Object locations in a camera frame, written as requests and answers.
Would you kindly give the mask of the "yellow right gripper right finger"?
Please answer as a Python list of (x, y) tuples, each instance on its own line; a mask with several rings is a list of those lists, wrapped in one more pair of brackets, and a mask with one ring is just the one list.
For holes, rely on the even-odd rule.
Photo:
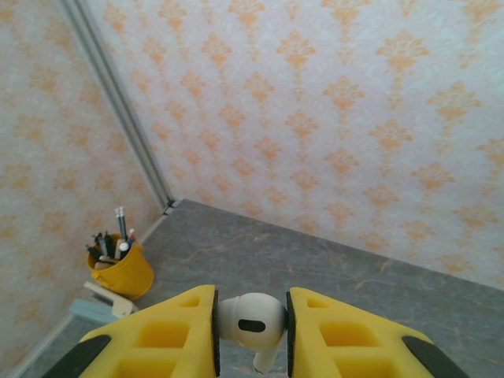
[(289, 377), (465, 377), (426, 335), (315, 291), (287, 293)]

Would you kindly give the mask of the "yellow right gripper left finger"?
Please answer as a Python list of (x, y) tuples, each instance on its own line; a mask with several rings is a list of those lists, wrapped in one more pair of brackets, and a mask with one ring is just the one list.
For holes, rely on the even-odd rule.
[(217, 377), (218, 291), (201, 285), (88, 332), (47, 377)]

